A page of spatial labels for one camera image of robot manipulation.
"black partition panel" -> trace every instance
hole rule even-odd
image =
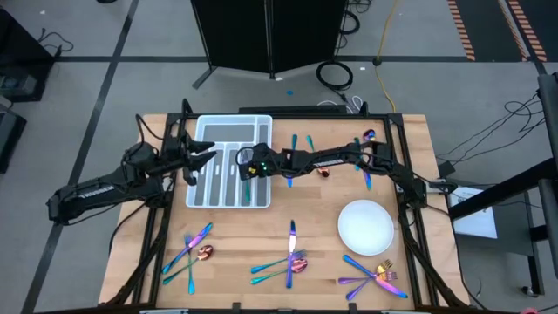
[[[330,60],[335,54],[346,0],[274,0],[276,72]]]
[[[263,0],[192,0],[213,66],[269,72]]]

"knife blade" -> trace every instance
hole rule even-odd
[[[387,283],[386,281],[382,280],[380,277],[376,276],[375,273],[367,270],[363,265],[359,264],[357,261],[352,259],[352,257],[345,254],[345,255],[343,255],[343,260],[346,261],[347,263],[353,265],[355,268],[359,269],[360,271],[362,271],[366,275],[374,278],[376,280],[376,283],[379,286],[381,286],[382,288],[388,290],[389,292],[393,293],[394,295],[396,295],[398,297],[408,298],[408,296],[402,290],[399,290],[398,288],[391,285],[390,283]]]
[[[293,252],[296,246],[296,226],[295,221],[290,221],[290,236],[289,236],[289,264],[287,265],[287,289],[293,287]]]
[[[186,246],[186,248],[184,248],[169,264],[167,264],[167,266],[163,267],[163,275],[165,275],[166,273],[168,273],[168,271],[190,250],[192,249],[194,246],[198,245],[198,243],[201,242],[201,240],[203,240],[204,237],[206,237],[209,233],[209,230],[211,230],[211,228],[213,227],[213,223],[210,222],[208,223],[208,225],[201,230],[201,232],[194,238],[192,239],[192,241]]]

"wooden tabletop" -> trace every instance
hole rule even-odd
[[[165,119],[164,114],[145,117],[147,124],[157,134],[163,134]],[[438,168],[425,116],[405,115],[404,121],[413,170],[426,179],[438,178]],[[377,140],[385,141],[384,128],[379,121],[275,119],[272,147],[276,151],[290,147],[293,133],[297,133],[299,139],[304,139],[310,134],[318,150],[342,146],[351,142],[354,137],[361,137],[363,131],[370,128],[376,130]],[[187,131],[195,136],[194,119],[187,122]],[[146,140],[154,146],[160,145],[160,142],[148,133]],[[310,150],[305,140],[299,140],[297,148]],[[353,299],[352,302],[357,303],[358,309],[413,309],[393,183],[387,176],[374,175],[372,180],[373,189],[368,191],[362,172],[355,171],[354,166],[350,165],[331,167],[328,179],[318,174],[296,178],[293,188],[287,187],[284,178],[276,176],[272,178],[272,202],[269,208],[209,209],[186,206],[187,184],[179,174],[163,264],[170,262],[184,248],[183,236],[187,232],[197,234],[209,222],[214,226],[202,244],[213,245],[215,252],[210,259],[198,262],[193,268],[196,289],[194,295],[187,293],[188,279],[187,272],[184,272],[169,285],[160,285],[157,306],[220,309],[230,308],[233,302],[240,302],[244,309],[344,310],[348,306],[345,295],[356,288],[357,284],[339,285],[337,278],[363,276],[342,260],[343,254],[349,254],[369,269],[375,269],[385,259],[392,260],[392,270],[398,273],[398,280],[392,284],[410,296],[401,299],[371,283]],[[379,256],[365,257],[352,253],[343,245],[337,233],[339,213],[345,205],[359,199],[379,203],[389,212],[394,222],[396,232],[391,247]],[[434,207],[446,210],[446,202],[442,195],[428,195],[428,202]],[[138,201],[124,204],[120,220],[139,204]],[[422,215],[432,265],[457,297],[468,302],[461,282],[449,218],[428,208],[423,209]],[[147,210],[144,209],[126,222],[116,235],[100,302],[113,297],[137,266],[146,218]],[[296,248],[308,251],[308,268],[303,273],[294,275],[294,287],[291,290],[285,288],[284,275],[251,285],[251,267],[271,263],[286,256],[291,219],[296,221]],[[187,259],[182,258],[176,269],[186,262]],[[257,276],[285,267],[285,264],[277,265],[269,271],[258,273]],[[423,304],[429,304],[425,276],[419,263],[417,269]],[[146,273],[146,283],[151,282],[152,275],[153,269],[150,269]],[[147,300],[148,287],[146,285],[143,289],[144,301]]]

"iridescent spoon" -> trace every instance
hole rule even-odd
[[[171,276],[168,276],[167,278],[165,278],[163,280],[163,284],[170,283],[171,280],[173,280],[176,276],[178,276],[178,274],[180,274],[182,271],[187,270],[189,267],[192,267],[192,265],[194,265],[198,261],[207,260],[212,254],[213,254],[213,247],[211,245],[202,246],[200,248],[200,250],[198,251],[198,257],[196,257],[193,262],[191,262],[188,265],[182,267],[179,271],[175,272]]]
[[[305,270],[306,266],[308,266],[308,261],[301,258],[301,259],[297,259],[297,260],[293,261],[293,265],[292,265],[291,269],[293,270],[293,272],[295,274],[298,274],[299,272],[302,272],[303,270]],[[286,273],[286,272],[287,272],[287,269],[284,269],[284,270],[276,271],[276,272],[271,273],[271,274],[266,275],[266,276],[260,276],[260,277],[252,278],[252,280],[250,280],[250,283],[259,284],[266,279],[270,279],[273,276],[277,276],[277,275],[280,275],[280,274]]]

